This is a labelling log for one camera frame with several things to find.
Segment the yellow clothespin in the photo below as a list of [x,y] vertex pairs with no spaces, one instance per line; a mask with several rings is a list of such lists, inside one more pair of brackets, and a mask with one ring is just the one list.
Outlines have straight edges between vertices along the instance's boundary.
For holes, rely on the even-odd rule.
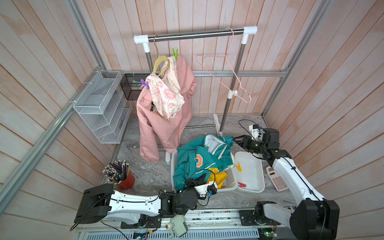
[[209,168],[209,170],[212,171],[215,174],[220,172],[218,168]]
[[236,165],[236,168],[238,169],[239,172],[242,172],[241,164],[237,164],[237,165]]

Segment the green sweatshirt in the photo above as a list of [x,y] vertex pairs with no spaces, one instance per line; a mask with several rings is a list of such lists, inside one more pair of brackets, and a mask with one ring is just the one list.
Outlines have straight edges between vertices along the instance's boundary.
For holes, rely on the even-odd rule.
[[234,165],[231,153],[234,142],[226,142],[225,137],[211,134],[200,136],[177,149],[177,165],[173,176],[177,191],[186,188],[185,183],[189,178],[205,175],[207,182],[213,173],[209,168],[218,168],[223,172]]

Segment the yellow jacket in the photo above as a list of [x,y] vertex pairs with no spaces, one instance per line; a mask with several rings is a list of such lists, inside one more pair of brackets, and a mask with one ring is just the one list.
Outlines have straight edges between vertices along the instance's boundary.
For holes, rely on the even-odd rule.
[[213,173],[210,175],[209,179],[207,180],[207,184],[215,181],[215,183],[218,186],[218,189],[221,189],[227,177],[228,175],[225,172]]

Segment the red clothespin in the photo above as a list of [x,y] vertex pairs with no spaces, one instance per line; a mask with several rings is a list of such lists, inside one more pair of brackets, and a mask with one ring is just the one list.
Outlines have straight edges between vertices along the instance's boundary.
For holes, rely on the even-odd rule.
[[238,187],[239,187],[239,188],[246,188],[247,185],[246,185],[246,184],[243,184],[243,183],[241,183],[241,182],[238,182]]

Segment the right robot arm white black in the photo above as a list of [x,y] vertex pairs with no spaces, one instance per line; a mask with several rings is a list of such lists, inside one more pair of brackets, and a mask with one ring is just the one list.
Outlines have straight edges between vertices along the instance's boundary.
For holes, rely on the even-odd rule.
[[291,210],[275,202],[259,201],[255,206],[255,221],[260,225],[280,223],[290,228],[299,240],[334,240],[340,215],[338,204],[327,200],[309,183],[291,155],[280,149],[279,138],[279,131],[270,128],[234,138],[243,150],[268,162],[287,184],[298,205]]

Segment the yellow-green plastic hanger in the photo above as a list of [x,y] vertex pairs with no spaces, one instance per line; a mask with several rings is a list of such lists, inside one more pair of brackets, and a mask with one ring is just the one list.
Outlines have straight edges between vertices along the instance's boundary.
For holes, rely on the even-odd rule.
[[[160,66],[160,64],[163,62],[167,62],[167,64],[164,64],[164,68],[160,71],[159,74],[157,74],[157,69]],[[168,70],[168,68],[170,67],[169,62],[170,62],[170,59],[167,56],[159,56],[157,58],[157,60],[155,61],[155,64],[153,67],[153,73],[156,74],[158,77],[160,75],[163,75]]]

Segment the white plastic tray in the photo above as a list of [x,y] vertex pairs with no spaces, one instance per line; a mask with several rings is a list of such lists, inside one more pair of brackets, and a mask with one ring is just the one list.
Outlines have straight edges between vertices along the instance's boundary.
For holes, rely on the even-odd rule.
[[[237,152],[234,163],[237,183],[241,182],[247,185],[246,188],[238,187],[241,191],[259,194],[265,190],[263,165],[260,159],[248,152]],[[237,164],[241,164],[242,172],[236,168]]]

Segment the white perforated laundry basket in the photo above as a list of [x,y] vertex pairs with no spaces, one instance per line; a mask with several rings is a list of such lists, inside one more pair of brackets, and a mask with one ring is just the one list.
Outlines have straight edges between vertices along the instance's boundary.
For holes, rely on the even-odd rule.
[[[166,152],[166,163],[171,166],[171,185],[172,189],[175,191],[175,184],[173,180],[173,176],[175,173],[175,168],[177,165],[177,157],[178,157],[178,151],[174,151],[172,154],[169,152]],[[237,179],[233,173],[233,167],[230,167],[224,172],[227,174],[226,179],[224,180],[222,184],[222,188],[218,189],[218,192],[228,192],[233,191],[238,187]]]

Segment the pink white calculator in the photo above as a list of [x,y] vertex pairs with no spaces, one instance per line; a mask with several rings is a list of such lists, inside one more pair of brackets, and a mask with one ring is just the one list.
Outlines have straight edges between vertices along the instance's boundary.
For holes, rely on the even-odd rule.
[[282,177],[272,167],[267,167],[266,172],[269,179],[273,183],[273,186],[278,192],[282,192],[289,189]]

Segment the red cup of pencils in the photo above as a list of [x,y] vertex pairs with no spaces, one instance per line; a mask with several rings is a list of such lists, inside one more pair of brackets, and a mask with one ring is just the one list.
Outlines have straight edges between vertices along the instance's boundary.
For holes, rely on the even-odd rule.
[[130,164],[126,160],[115,160],[103,170],[107,182],[117,186],[120,190],[131,189],[135,184],[135,177],[132,174]]

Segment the floral pink white garment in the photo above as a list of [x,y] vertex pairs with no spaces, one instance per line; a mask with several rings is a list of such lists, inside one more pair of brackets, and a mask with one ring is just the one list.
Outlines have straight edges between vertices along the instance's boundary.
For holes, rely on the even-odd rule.
[[[157,112],[166,120],[173,119],[185,103],[181,95],[181,87],[178,81],[177,66],[174,57],[170,59],[170,67],[159,77],[153,72],[146,78],[149,83],[152,102]],[[163,62],[157,69],[157,74],[164,68]]]

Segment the metal clothes rack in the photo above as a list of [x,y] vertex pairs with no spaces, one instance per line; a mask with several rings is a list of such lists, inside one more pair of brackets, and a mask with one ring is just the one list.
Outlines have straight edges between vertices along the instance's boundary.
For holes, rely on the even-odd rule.
[[239,69],[241,65],[241,61],[243,58],[243,54],[245,51],[246,44],[248,42],[248,38],[250,35],[255,35],[258,31],[257,26],[248,26],[248,27],[242,27],[237,29],[231,29],[227,28],[225,30],[214,30],[214,31],[200,31],[200,32],[189,32],[189,33],[176,33],[176,34],[165,34],[165,35],[139,35],[134,36],[134,42],[137,45],[142,45],[144,48],[144,51],[147,56],[147,61],[150,67],[150,70],[154,70],[156,67],[152,63],[152,57],[150,56],[150,43],[157,43],[157,42],[169,42],[174,40],[193,40],[193,39],[205,39],[205,38],[213,38],[213,37],[225,37],[225,36],[235,36],[235,35],[241,35],[241,44],[240,49],[238,52],[237,60],[235,67],[231,67],[231,70],[224,71],[223,74],[225,77],[231,77],[231,85],[227,87],[228,89],[228,95],[227,95],[227,101],[224,109],[224,113],[222,116],[222,120],[219,121],[218,115],[214,114],[214,121],[215,124],[213,125],[216,128],[216,132],[218,135],[223,134],[224,124],[228,115],[229,106],[232,101],[233,97],[236,97],[238,99],[241,99],[245,103],[250,103],[251,101],[246,101],[242,99],[238,91],[235,90],[235,82],[239,82],[239,86],[243,91],[246,91],[245,88],[242,87],[240,78],[239,78]]

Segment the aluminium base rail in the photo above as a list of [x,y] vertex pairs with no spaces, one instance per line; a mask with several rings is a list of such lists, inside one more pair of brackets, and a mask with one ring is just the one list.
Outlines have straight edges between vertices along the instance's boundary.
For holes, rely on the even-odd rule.
[[254,210],[198,209],[184,216],[155,218],[128,229],[117,221],[81,225],[76,240],[294,240],[292,231],[276,221],[258,225]]

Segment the green-white box on rail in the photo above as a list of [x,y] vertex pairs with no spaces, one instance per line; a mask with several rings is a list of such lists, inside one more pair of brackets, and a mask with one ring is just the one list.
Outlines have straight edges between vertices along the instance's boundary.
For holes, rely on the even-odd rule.
[[186,220],[183,215],[175,215],[166,225],[166,229],[171,232],[170,238],[179,238],[188,232]]

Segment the dark mesh wall basket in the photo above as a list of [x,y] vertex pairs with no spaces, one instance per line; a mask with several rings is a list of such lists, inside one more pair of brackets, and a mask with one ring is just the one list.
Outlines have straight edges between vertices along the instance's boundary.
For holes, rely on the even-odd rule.
[[137,101],[142,91],[142,81],[145,80],[149,74],[124,74],[120,86],[128,101]]

